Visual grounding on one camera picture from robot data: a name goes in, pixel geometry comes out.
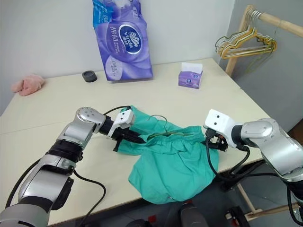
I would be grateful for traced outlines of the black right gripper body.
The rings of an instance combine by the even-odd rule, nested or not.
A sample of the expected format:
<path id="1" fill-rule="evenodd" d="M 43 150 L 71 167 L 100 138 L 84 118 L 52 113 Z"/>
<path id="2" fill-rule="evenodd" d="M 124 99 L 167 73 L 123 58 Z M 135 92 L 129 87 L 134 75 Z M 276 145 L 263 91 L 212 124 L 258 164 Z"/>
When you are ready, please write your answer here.
<path id="1" fill-rule="evenodd" d="M 228 143 L 225 137 L 218 134 L 215 130 L 207 128 L 205 132 L 204 145 L 208 144 L 208 147 L 223 152 L 227 151 Z"/>

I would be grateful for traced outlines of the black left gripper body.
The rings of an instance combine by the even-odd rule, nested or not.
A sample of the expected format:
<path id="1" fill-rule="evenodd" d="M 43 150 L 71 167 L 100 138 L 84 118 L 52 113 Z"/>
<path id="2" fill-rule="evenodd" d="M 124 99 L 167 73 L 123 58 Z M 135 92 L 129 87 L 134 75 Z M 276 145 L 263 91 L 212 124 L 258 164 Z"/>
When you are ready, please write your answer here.
<path id="1" fill-rule="evenodd" d="M 129 130 L 129 128 L 126 128 L 126 129 L 122 129 L 120 127 L 116 128 L 111 136 L 111 139 L 116 141 L 116 145 L 113 148 L 113 151 L 117 152 L 122 140 L 132 142 L 131 131 Z"/>

